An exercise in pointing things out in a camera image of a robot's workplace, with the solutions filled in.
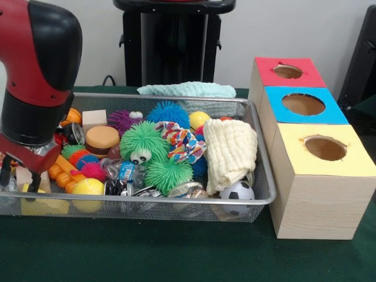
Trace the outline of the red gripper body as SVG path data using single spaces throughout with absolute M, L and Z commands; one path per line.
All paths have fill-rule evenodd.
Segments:
M 41 174 L 56 162 L 60 149 L 54 140 L 44 146 L 24 146 L 1 134 L 1 153 L 5 155 L 1 169 L 10 172 L 9 167 L 14 160 L 31 172 Z

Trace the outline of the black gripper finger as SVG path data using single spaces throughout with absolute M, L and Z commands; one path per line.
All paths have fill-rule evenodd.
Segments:
M 41 183 L 41 175 L 35 172 L 31 172 L 31 174 L 32 174 L 32 183 L 28 187 L 28 192 L 37 193 L 40 183 Z
M 11 157 L 5 156 L 2 161 L 0 182 L 1 186 L 7 186 L 11 176 Z

